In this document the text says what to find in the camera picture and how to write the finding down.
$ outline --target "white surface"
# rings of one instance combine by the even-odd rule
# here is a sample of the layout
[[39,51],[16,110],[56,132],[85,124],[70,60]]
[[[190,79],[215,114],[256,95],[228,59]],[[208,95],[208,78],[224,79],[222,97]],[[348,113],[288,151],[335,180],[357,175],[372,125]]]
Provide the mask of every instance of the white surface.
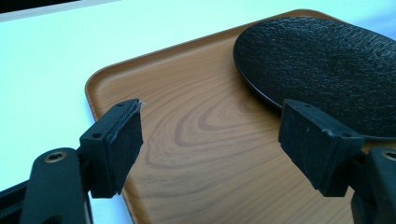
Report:
[[[107,65],[297,8],[396,39],[394,0],[187,2],[121,0],[0,22],[0,190],[28,179],[40,154],[79,146],[93,123],[85,83]],[[121,196],[91,202],[95,223],[131,223]]]

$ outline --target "tray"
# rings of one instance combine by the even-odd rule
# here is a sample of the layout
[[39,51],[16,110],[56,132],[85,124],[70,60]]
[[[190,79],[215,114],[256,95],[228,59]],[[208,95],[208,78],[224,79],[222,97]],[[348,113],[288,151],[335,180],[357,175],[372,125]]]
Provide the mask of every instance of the tray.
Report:
[[[311,10],[277,17],[332,19]],[[280,115],[239,75],[233,43],[251,24],[95,73],[95,119],[139,98],[145,144],[123,189],[134,223],[352,223],[350,199],[323,198],[277,142]]]

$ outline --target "black plate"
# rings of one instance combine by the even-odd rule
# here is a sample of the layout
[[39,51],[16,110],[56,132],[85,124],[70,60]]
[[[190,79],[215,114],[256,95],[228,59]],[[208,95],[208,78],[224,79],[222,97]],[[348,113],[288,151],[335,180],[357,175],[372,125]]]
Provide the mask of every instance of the black plate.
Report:
[[233,57],[276,107],[303,101],[367,138],[396,139],[394,40],[339,21],[282,18],[247,28]]

